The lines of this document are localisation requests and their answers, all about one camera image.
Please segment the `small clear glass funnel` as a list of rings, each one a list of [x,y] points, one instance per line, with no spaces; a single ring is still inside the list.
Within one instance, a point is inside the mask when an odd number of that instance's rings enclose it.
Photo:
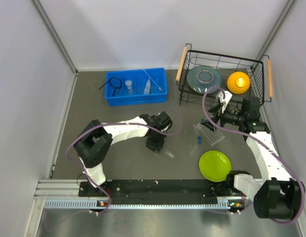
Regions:
[[[155,80],[147,73],[147,71],[145,69],[142,69],[142,70],[146,73],[146,75],[149,77],[149,79],[152,80],[152,82],[158,87],[158,89],[160,91],[163,91],[162,88],[155,82]]]

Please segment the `clear plastic bag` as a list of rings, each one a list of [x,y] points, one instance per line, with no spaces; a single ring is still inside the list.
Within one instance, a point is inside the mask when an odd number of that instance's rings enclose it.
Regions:
[[[148,79],[144,89],[144,94],[150,94],[150,91],[151,91],[151,80]]]

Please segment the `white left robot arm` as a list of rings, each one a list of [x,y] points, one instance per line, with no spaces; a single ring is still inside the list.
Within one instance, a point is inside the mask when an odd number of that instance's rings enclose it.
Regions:
[[[164,145],[165,133],[172,127],[173,122],[166,112],[161,112],[156,116],[142,114],[113,125],[93,120],[83,132],[99,125],[102,127],[89,132],[74,145],[83,164],[84,174],[88,176],[89,189],[96,196],[103,195],[107,189],[102,162],[111,145],[131,138],[145,137],[146,147],[158,153]]]

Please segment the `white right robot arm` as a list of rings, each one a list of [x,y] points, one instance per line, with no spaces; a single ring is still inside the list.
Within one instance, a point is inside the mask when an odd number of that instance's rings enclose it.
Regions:
[[[205,124],[211,132],[221,130],[242,135],[255,157],[262,179],[257,181],[247,171],[232,171],[227,176],[225,189],[233,196],[240,192],[246,195],[259,218],[290,225],[303,211],[304,184],[274,149],[270,130],[260,120],[259,98],[244,98],[241,111],[233,113],[227,109],[231,97],[227,91],[217,95],[217,106],[204,111]]]

